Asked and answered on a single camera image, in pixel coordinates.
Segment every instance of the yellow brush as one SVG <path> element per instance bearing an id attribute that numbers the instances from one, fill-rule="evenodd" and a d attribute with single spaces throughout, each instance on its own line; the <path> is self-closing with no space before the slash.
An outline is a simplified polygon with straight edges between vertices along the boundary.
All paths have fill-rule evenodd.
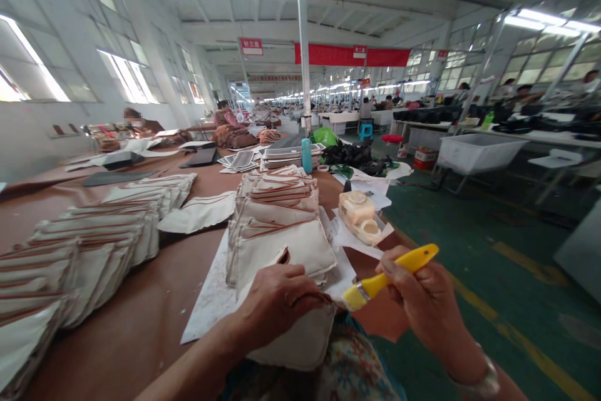
<path id="1" fill-rule="evenodd" d="M 407 268 L 411 273 L 415 273 L 424 267 L 436 254 L 438 254 L 438 246 L 430 244 L 400 256 L 395 262 Z M 342 299 L 350 311 L 360 310 L 389 284 L 390 281 L 382 273 L 353 285 L 344 292 Z"/>

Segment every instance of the brush handle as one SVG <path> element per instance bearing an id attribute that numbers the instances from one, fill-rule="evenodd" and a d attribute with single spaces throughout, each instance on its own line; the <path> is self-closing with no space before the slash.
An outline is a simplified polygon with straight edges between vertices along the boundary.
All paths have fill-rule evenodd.
<path id="1" fill-rule="evenodd" d="M 400 256 L 395 262 L 397 265 L 407 268 L 411 273 L 415 273 L 423 268 L 436 254 L 438 254 L 438 246 L 429 244 Z M 363 290 L 367 292 L 371 299 L 375 298 L 387 285 L 390 285 L 390 281 L 384 273 L 361 281 Z"/>

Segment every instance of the blue stool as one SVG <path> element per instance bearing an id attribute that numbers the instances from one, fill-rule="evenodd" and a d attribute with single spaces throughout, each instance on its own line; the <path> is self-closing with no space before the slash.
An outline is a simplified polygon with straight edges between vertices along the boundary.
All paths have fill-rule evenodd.
<path id="1" fill-rule="evenodd" d="M 361 141 L 365 140 L 367 137 L 372 137 L 374 134 L 374 128 L 369 123 L 363 123 L 361 125 L 361 130 L 359 132 L 359 139 Z"/>

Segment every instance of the brush bristles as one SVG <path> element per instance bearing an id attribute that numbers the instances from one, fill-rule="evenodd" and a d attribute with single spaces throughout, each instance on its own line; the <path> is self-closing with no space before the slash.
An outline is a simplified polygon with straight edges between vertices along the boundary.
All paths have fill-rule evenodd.
<path id="1" fill-rule="evenodd" d="M 365 299 L 365 296 L 363 296 L 357 285 L 353 285 L 351 288 L 346 290 L 346 292 L 344 292 L 342 295 L 342 299 L 344 299 L 344 302 L 352 312 L 362 309 L 368 301 Z"/>

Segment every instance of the red stool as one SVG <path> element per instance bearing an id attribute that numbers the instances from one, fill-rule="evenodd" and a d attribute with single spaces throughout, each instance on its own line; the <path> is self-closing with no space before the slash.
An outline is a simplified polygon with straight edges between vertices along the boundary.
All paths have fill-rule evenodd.
<path id="1" fill-rule="evenodd" d="M 401 135 L 382 135 L 382 141 L 386 143 L 386 146 L 397 145 L 403 142 Z"/>

